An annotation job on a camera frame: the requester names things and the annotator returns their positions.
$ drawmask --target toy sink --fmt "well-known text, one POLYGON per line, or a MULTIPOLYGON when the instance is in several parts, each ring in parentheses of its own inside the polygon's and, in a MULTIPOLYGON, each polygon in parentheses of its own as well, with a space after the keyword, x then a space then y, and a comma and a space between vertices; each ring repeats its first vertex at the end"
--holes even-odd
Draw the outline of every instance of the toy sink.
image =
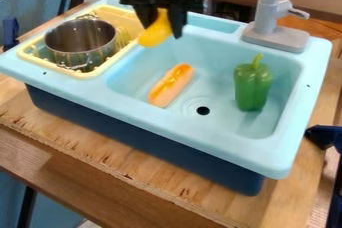
POLYGON ((44 110, 255 195, 265 176, 288 175, 331 43, 311 37, 304 53, 287 53, 241 41, 245 26, 191 13, 181 39, 169 38, 152 49, 133 44, 88 79, 18 58, 20 46, 0 56, 0 70, 30 85, 33 102, 44 110), (273 85, 263 111, 241 112, 234 100, 233 71, 258 53, 265 56, 273 85), (149 90, 179 63, 194 68, 191 83, 167 108, 150 105, 149 90))

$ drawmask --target drain hole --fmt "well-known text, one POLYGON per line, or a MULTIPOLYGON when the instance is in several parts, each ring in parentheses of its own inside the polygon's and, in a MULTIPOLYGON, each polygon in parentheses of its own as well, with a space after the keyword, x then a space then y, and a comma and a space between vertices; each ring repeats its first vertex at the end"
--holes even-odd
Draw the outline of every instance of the drain hole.
POLYGON ((197 113, 203 116, 208 115, 210 113, 210 109, 208 107, 201 106, 197 108, 197 113))

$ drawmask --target blue object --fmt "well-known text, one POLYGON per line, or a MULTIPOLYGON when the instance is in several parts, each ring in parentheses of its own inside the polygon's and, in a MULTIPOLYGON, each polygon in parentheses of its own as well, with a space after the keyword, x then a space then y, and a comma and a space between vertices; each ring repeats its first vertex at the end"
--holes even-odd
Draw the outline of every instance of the blue object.
POLYGON ((18 20, 15 17, 2 20, 4 35, 4 51, 7 51, 19 44, 17 40, 19 32, 18 20))
POLYGON ((265 177, 204 152, 171 141, 128 123, 26 85, 40 109, 71 120, 133 148, 150 153, 179 167, 218 182, 240 193, 254 196, 265 177))
POLYGON ((342 127, 316 125, 308 128, 305 136, 322 150, 335 146, 338 153, 342 153, 342 127))

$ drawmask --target pepper stem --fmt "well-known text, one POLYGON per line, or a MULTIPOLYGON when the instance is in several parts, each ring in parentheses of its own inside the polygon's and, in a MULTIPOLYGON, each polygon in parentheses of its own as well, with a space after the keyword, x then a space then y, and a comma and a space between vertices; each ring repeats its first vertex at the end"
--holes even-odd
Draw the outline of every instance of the pepper stem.
POLYGON ((263 57, 264 57, 263 54, 257 54, 257 55, 254 57, 253 62, 252 62, 252 64, 251 64, 251 66, 252 66, 253 69, 255 69, 255 70, 258 69, 260 60, 261 60, 263 57))

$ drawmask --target green pepper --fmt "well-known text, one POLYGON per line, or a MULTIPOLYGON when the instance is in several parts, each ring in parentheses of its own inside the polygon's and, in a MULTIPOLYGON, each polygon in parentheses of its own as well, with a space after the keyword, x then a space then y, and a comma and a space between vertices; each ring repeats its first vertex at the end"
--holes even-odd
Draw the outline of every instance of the green pepper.
POLYGON ((259 111, 267 101, 272 84, 272 74, 263 58, 258 54, 251 64, 240 64, 235 68, 235 101, 242 111, 259 111))

